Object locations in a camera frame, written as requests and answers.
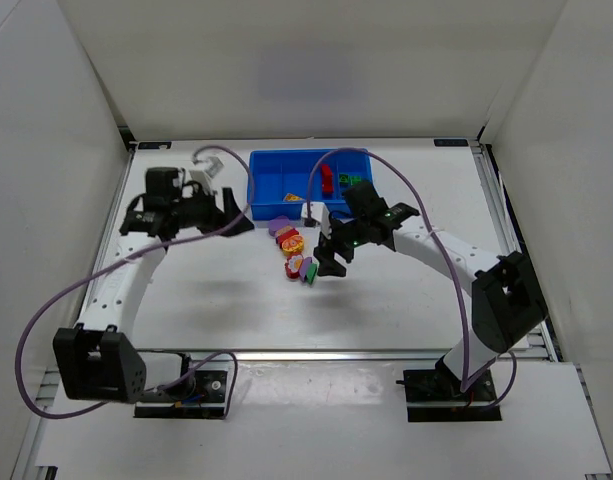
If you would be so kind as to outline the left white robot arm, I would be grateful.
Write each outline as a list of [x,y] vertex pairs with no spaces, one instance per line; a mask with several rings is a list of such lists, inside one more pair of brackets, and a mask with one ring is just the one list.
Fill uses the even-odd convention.
[[64,390],[72,400],[135,404],[193,396],[195,375],[186,354],[139,353],[131,337],[142,299],[171,241],[185,229],[232,237],[253,229],[231,188],[216,191],[217,158],[189,171],[155,167],[145,191],[128,205],[115,256],[122,265],[101,278],[76,325],[53,338]]

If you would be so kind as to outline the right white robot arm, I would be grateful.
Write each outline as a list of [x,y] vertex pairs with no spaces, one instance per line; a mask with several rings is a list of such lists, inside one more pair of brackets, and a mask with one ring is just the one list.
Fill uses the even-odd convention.
[[443,387],[466,392],[547,315],[533,264],[525,254],[482,250],[434,228],[423,206],[388,205],[362,181],[345,191],[346,220],[325,204],[302,208],[320,227],[314,256],[320,276],[343,277],[357,248],[374,244],[415,259],[452,281],[462,338],[436,364]]

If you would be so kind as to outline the purple butterfly lego brick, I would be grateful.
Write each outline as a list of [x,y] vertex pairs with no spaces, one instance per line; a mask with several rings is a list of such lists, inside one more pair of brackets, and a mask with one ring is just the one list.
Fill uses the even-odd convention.
[[279,240],[282,236],[286,234],[294,235],[296,229],[291,225],[286,225],[275,232],[275,239]]

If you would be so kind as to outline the red flower lego brick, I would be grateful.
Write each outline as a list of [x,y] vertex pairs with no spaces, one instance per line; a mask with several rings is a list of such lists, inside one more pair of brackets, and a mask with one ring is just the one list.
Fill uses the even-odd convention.
[[301,279],[300,269],[304,261],[304,256],[301,253],[291,255],[287,258],[284,269],[286,276],[290,280]]

